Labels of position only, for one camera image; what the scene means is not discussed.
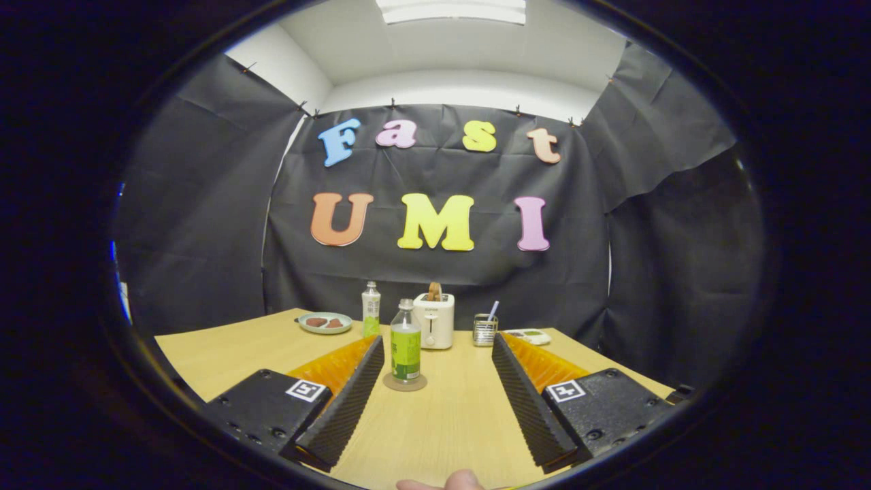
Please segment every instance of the table surface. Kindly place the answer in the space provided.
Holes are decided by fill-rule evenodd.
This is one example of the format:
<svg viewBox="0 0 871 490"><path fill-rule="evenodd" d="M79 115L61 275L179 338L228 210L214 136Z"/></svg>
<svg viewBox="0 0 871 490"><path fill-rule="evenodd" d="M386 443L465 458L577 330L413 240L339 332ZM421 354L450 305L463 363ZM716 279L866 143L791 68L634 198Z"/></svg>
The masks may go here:
<svg viewBox="0 0 871 490"><path fill-rule="evenodd" d="M293 309L211 329L155 337L179 375L205 401L258 369L288 372L362 337L362 323L337 335L303 330ZM555 329L543 346L589 372L615 367L661 398L672 388L626 369ZM381 326L389 371L390 327ZM542 480L490 358L490 347L472 345L470 331L456 331L447 350L423 350L419 391L390 390L379 379L333 478L374 489L394 489L402 479L441 486L460 468L473 469L485 488Z"/></svg>

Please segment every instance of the green tea bottle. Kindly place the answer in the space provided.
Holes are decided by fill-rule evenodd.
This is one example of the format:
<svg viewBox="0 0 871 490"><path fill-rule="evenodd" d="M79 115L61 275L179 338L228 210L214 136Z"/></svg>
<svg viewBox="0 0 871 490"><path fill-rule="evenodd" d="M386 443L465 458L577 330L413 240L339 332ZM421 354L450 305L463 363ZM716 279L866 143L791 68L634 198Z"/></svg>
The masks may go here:
<svg viewBox="0 0 871 490"><path fill-rule="evenodd" d="M366 283L363 291L363 336L381 333L381 293L375 288L375 281Z"/></svg>
<svg viewBox="0 0 871 490"><path fill-rule="evenodd" d="M413 385L421 375L421 326L411 315L410 298L399 302L399 313L390 323L390 357L393 378L403 385Z"/></svg>

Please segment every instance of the finger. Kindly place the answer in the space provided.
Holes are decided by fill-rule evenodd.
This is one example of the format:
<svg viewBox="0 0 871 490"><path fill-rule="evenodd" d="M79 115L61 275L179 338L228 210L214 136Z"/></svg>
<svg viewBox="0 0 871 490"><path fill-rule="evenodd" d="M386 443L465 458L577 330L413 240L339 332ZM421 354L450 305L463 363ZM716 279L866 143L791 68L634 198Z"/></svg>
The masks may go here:
<svg viewBox="0 0 871 490"><path fill-rule="evenodd" d="M444 488L431 487L416 480L399 480L396 482L396 490L444 490Z"/></svg>
<svg viewBox="0 0 871 490"><path fill-rule="evenodd" d="M484 487L472 470L457 470L448 477L444 490L484 490Z"/></svg>

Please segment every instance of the white ceiling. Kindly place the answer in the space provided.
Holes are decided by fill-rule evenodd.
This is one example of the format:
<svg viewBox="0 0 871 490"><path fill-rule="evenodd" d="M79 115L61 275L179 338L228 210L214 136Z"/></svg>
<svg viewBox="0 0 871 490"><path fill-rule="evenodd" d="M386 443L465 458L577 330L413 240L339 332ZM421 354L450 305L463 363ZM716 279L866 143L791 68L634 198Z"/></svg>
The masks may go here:
<svg viewBox="0 0 871 490"><path fill-rule="evenodd" d="M522 26L472 19L386 25L375 0L327 0L279 24L333 85L403 71L475 69L601 92L625 43L554 0L528 0Z"/></svg>

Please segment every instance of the white toaster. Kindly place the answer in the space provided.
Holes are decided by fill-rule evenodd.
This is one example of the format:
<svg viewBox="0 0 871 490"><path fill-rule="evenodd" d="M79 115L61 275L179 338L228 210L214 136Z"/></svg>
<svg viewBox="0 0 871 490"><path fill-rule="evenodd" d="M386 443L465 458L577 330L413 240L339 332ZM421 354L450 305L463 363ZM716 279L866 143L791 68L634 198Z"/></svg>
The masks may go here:
<svg viewBox="0 0 871 490"><path fill-rule="evenodd" d="M427 301L427 293L415 298L411 314L421 326L422 349L448 349L454 343L454 295Z"/></svg>

